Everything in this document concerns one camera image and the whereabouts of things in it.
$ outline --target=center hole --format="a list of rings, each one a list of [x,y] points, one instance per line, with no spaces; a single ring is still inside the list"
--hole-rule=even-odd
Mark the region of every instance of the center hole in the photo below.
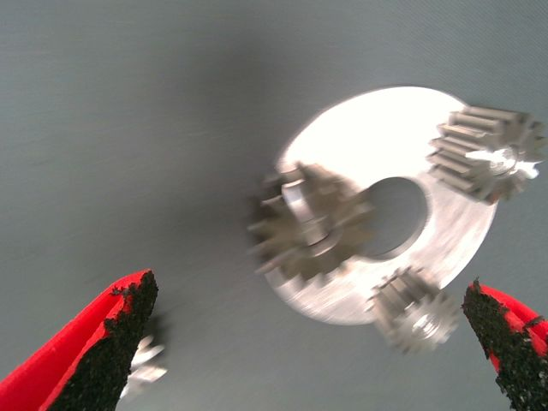
[[[424,229],[426,197],[411,180],[392,177],[373,184],[367,199],[374,207],[367,221],[372,239],[363,245],[361,253],[370,259],[393,259],[407,250]]]

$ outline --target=gray background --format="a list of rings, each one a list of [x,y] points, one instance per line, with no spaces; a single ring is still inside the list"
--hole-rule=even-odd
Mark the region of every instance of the gray background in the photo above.
[[[122,410],[508,409],[469,326],[403,357],[252,274],[242,198],[323,108],[391,85],[548,121],[545,0],[2,0],[0,378],[152,267],[168,374]],[[451,285],[548,313],[548,164]]]

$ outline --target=metal gear fragment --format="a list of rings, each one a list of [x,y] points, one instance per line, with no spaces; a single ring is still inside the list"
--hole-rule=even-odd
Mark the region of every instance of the metal gear fragment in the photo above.
[[[359,252],[371,207],[338,176],[314,165],[267,178],[248,230],[266,273],[280,269],[287,279],[307,281],[328,274]]]
[[[431,173],[451,187],[487,203],[523,191],[539,172],[543,124],[527,113],[466,107],[439,126]]]
[[[373,297],[376,325],[404,353],[434,350],[457,327],[459,306],[418,271],[399,270]]]

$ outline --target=spur gear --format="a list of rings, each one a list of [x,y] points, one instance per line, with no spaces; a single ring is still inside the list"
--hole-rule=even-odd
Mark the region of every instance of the spur gear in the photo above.
[[[495,203],[523,191],[539,172],[543,124],[527,113],[466,107],[439,126],[433,176],[477,200]]]
[[[457,327],[459,306],[407,268],[378,289],[372,310],[386,340],[407,353],[445,343]]]
[[[368,234],[362,225],[371,207],[338,177],[314,165],[298,165],[265,182],[255,222],[248,230],[266,273],[279,268],[304,281],[328,274],[359,251]]]

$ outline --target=gear teeth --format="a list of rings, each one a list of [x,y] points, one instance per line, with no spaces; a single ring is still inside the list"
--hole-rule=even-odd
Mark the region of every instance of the gear teeth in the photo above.
[[[459,306],[413,269],[399,270],[373,297],[376,325],[403,353],[433,350],[457,327]]]
[[[432,141],[431,174],[480,201],[509,199],[538,174],[543,128],[527,113],[483,107],[451,113]]]
[[[372,208],[364,194],[352,194],[320,167],[297,164],[269,176],[265,187],[271,197],[259,201],[247,227],[257,241],[253,253],[263,260],[258,273],[278,268],[286,279],[306,283],[334,271],[369,239],[362,225]]]

